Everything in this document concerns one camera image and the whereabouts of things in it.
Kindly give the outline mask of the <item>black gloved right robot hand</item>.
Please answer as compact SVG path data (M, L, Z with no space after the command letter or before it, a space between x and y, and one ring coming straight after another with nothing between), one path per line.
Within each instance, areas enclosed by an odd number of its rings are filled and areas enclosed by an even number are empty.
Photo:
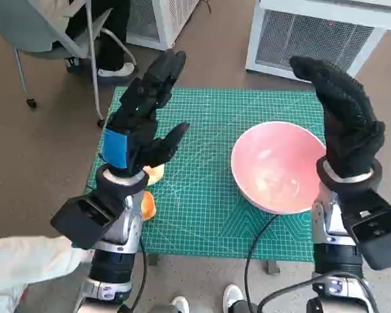
M386 126L363 85L328 61L294 56L289 64L297 78L315 87L324 113L326 159L334 173L341 178L369 173Z

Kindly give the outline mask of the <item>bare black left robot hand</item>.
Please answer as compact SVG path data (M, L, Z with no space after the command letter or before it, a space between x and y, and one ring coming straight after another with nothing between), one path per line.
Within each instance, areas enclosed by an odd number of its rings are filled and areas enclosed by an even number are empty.
M145 166L169 162L190 124L182 122L165 138L156 138L156 111L166 106L172 88L185 66L186 53L168 49L149 66L142 78L134 78L120 99L103 133L101 157L118 177L131 177Z

